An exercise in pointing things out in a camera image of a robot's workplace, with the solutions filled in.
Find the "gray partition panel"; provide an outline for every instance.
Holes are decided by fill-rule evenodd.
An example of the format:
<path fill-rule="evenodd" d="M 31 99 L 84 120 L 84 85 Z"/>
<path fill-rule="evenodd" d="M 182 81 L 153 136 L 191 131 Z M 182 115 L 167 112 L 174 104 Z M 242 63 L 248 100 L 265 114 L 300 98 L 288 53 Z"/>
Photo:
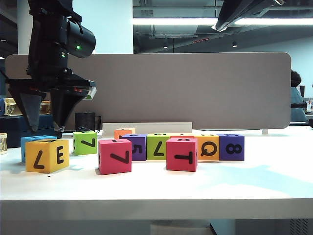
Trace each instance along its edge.
<path fill-rule="evenodd" d="M 27 56 L 6 61 L 27 77 Z M 98 54 L 69 68 L 97 84 L 93 111 L 103 122 L 192 122 L 193 128 L 270 129 L 290 123 L 291 58 L 286 53 Z M 73 114 L 67 129 L 74 128 Z"/>

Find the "letter cube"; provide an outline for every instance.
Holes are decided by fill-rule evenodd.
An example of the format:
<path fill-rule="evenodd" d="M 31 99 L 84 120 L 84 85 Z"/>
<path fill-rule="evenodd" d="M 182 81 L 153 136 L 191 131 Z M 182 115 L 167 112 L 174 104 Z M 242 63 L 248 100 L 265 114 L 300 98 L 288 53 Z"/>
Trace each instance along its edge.
<path fill-rule="evenodd" d="M 194 138 L 192 133 L 169 133 L 171 138 Z"/>
<path fill-rule="evenodd" d="M 166 160 L 166 141 L 169 134 L 148 134 L 147 135 L 147 160 Z"/>
<path fill-rule="evenodd" d="M 25 144 L 26 171 L 52 173 L 69 166 L 68 140 L 39 140 Z"/>
<path fill-rule="evenodd" d="M 127 134 L 122 137 L 132 142 L 132 160 L 145 161 L 147 160 L 147 135 L 146 134 Z"/>
<path fill-rule="evenodd" d="M 99 141 L 101 175 L 132 171 L 132 142 L 127 139 Z"/>
<path fill-rule="evenodd" d="M 121 139 L 123 135 L 136 134 L 135 128 L 118 128 L 114 130 L 114 139 Z"/>
<path fill-rule="evenodd" d="M 243 135 L 219 134 L 219 137 L 221 161 L 245 160 L 245 137 Z"/>
<path fill-rule="evenodd" d="M 220 137 L 216 134 L 196 134 L 198 140 L 198 160 L 220 159 Z"/>
<path fill-rule="evenodd" d="M 22 163 L 25 163 L 25 143 L 30 141 L 38 141 L 44 139 L 54 139 L 56 140 L 56 136 L 29 136 L 29 137 L 22 137 L 21 138 L 21 157 Z"/>
<path fill-rule="evenodd" d="M 94 131 L 74 132 L 73 139 L 75 155 L 97 153 L 97 133 Z"/>
<path fill-rule="evenodd" d="M 166 142 L 166 169 L 195 172 L 198 165 L 197 139 L 170 138 Z"/>

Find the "pink cube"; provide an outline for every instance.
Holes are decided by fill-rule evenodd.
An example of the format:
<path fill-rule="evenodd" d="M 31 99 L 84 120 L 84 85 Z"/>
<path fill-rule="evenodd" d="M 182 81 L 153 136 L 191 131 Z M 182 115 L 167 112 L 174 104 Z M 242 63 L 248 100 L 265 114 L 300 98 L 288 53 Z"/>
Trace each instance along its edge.
<path fill-rule="evenodd" d="M 166 169 L 195 172 L 198 166 L 197 141 L 192 138 L 166 141 Z"/>
<path fill-rule="evenodd" d="M 99 141 L 101 175 L 132 171 L 132 142 L 127 139 Z"/>

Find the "ceiling light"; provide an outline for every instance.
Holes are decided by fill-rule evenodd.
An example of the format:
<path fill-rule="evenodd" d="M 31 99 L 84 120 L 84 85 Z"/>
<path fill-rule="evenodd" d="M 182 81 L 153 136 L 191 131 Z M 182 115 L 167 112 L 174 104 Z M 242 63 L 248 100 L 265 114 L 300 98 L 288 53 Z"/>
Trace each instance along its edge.
<path fill-rule="evenodd" d="M 313 25 L 313 18 L 243 18 L 237 25 Z"/>
<path fill-rule="evenodd" d="M 217 18 L 133 18 L 134 25 L 215 25 Z"/>

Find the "lime green cube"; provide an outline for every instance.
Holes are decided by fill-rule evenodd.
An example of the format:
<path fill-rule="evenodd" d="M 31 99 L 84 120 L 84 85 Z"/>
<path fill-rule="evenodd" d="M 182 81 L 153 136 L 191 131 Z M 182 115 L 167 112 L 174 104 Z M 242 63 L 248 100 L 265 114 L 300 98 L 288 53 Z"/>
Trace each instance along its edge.
<path fill-rule="evenodd" d="M 97 133 L 94 131 L 74 132 L 73 139 L 75 155 L 97 153 Z"/>
<path fill-rule="evenodd" d="M 147 135 L 147 160 L 166 160 L 166 141 L 170 139 L 169 134 Z"/>

